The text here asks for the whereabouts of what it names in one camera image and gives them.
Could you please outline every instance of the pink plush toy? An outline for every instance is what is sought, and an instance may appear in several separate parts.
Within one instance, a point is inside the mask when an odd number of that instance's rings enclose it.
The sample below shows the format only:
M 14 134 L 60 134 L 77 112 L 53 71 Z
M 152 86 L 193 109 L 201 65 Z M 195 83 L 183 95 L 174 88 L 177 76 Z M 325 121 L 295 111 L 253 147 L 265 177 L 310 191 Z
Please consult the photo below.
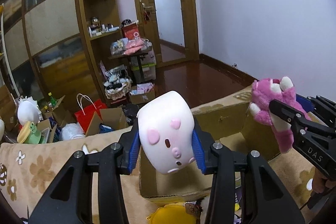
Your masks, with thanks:
M 273 99 L 277 99 L 301 111 L 306 119 L 310 120 L 310 118 L 296 101 L 295 88 L 289 77 L 285 76 L 281 80 L 266 78 L 261 81 L 254 81 L 252 84 L 252 102 L 249 108 L 254 120 L 271 126 L 280 152 L 287 153 L 293 145 L 293 132 L 289 123 L 269 111 L 268 106 Z

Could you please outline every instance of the green bottle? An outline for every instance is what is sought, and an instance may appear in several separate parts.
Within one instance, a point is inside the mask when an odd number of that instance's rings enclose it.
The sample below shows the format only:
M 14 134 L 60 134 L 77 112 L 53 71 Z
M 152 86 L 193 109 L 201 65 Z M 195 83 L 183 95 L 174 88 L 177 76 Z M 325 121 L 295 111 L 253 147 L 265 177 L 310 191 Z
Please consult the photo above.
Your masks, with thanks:
M 51 94 L 51 92 L 49 92 L 48 95 L 50 97 L 50 103 L 54 107 L 57 104 L 57 100 L 53 97 L 53 95 Z

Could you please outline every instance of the yellow object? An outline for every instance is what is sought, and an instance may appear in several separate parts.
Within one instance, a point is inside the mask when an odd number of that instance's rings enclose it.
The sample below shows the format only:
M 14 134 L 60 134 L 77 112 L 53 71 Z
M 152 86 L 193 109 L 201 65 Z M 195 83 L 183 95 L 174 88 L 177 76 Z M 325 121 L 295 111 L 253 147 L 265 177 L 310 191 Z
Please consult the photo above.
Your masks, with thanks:
M 18 143 L 24 143 L 25 140 L 28 138 L 28 136 L 31 132 L 31 129 L 30 129 L 31 124 L 32 124 L 32 122 L 26 122 L 25 125 L 23 126 L 23 128 L 20 130 L 20 133 L 16 138 Z
M 196 224 L 196 218 L 185 212 L 183 203 L 168 204 L 147 218 L 149 224 Z

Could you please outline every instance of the yellow plush toy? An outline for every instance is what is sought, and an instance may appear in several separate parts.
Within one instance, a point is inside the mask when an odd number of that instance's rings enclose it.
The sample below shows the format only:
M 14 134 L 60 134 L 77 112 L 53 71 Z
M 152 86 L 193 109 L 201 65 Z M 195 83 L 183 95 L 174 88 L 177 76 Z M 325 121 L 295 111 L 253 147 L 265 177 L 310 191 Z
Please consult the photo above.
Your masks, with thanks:
M 149 224 L 196 224 L 196 218 L 185 212 L 184 203 L 168 204 L 147 218 Z

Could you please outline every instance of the wicker basket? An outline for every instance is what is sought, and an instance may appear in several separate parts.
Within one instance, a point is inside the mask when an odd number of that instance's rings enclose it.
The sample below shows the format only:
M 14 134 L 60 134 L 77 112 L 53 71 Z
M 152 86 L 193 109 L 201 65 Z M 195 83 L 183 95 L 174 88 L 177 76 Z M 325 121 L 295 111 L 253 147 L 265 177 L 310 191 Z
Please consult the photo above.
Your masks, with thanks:
M 132 86 L 132 80 L 129 78 L 129 82 L 126 83 L 126 86 L 124 86 L 122 90 L 115 92 L 112 90 L 105 89 L 105 95 L 108 99 L 111 99 L 113 101 L 118 100 L 126 96 L 127 93 L 129 93 L 129 91 L 131 90 L 131 86 Z

